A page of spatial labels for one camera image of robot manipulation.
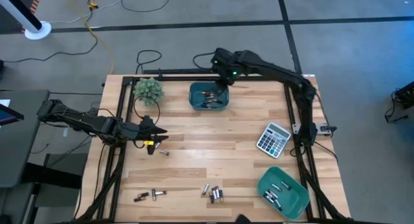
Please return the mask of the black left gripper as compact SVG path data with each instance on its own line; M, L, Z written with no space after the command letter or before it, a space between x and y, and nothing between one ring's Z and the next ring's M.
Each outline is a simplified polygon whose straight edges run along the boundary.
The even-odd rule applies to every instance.
M164 134L167 132L167 130L155 126L152 122L141 121L139 124L132 122L122 123L122 133L128 140L150 140L152 134ZM155 142L162 142L167 138L167 135L155 135L153 140Z

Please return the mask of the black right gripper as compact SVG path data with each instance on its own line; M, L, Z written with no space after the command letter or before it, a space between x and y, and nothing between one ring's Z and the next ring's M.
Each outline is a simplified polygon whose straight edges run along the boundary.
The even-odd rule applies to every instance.
M216 87L216 97L225 96L227 87L234 84L234 74L220 74L218 79L218 86Z

